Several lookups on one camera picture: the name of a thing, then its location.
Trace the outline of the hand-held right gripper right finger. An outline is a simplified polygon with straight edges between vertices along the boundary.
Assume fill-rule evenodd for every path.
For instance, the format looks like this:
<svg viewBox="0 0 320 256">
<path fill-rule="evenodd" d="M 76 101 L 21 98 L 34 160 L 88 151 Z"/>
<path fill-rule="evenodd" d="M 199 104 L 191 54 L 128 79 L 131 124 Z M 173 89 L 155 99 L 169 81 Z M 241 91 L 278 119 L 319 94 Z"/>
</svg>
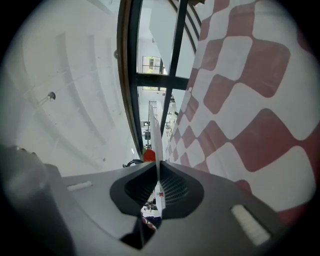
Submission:
<svg viewBox="0 0 320 256">
<path fill-rule="evenodd" d="M 144 256 L 266 256 L 287 234 L 274 210 L 233 181 L 169 162 L 160 168 L 188 192 L 163 210 Z"/>
</svg>

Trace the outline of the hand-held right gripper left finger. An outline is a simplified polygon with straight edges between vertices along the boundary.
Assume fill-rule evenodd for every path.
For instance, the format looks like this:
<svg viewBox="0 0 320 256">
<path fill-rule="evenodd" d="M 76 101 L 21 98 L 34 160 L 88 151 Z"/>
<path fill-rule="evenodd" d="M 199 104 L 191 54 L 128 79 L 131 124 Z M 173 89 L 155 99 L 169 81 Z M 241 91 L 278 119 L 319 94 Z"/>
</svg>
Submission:
<svg viewBox="0 0 320 256">
<path fill-rule="evenodd" d="M 59 256 L 160 256 L 159 235 L 141 209 L 157 183 L 156 166 L 62 177 L 46 165 L 46 244 Z"/>
</svg>

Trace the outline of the red strawberry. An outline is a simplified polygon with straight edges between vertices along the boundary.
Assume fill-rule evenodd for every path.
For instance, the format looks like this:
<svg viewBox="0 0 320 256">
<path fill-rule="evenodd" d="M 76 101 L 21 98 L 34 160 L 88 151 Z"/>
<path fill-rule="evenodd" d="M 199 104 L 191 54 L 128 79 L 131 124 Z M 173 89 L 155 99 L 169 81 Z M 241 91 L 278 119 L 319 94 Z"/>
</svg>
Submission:
<svg viewBox="0 0 320 256">
<path fill-rule="evenodd" d="M 142 152 L 143 161 L 144 162 L 155 162 L 156 161 L 156 153 L 152 149 L 144 149 Z"/>
</svg>

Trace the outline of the white round plate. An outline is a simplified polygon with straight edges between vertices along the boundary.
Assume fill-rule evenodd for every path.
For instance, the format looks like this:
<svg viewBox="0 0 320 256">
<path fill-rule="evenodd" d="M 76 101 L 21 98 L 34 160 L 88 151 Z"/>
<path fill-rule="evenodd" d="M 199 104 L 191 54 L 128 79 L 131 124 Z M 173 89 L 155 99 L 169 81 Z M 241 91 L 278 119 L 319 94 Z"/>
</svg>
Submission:
<svg viewBox="0 0 320 256">
<path fill-rule="evenodd" d="M 154 188 L 156 207 L 159 212 L 159 216 L 162 217 L 163 210 L 166 208 L 165 194 L 161 185 L 161 162 L 163 161 L 163 143 L 159 122 L 155 117 L 154 107 L 149 102 L 149 124 L 151 135 L 151 148 L 155 153 L 155 166 L 157 174 L 157 183 Z"/>
</svg>

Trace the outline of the checkered tablecloth table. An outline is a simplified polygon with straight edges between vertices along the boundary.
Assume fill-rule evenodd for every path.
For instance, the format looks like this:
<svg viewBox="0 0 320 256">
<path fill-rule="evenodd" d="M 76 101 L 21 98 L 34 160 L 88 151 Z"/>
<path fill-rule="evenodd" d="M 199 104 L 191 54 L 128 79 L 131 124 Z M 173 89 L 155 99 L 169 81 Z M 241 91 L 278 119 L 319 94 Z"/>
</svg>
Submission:
<svg viewBox="0 0 320 256">
<path fill-rule="evenodd" d="M 168 162 L 229 179 L 291 225 L 320 187 L 320 64 L 277 0 L 204 0 Z"/>
</svg>

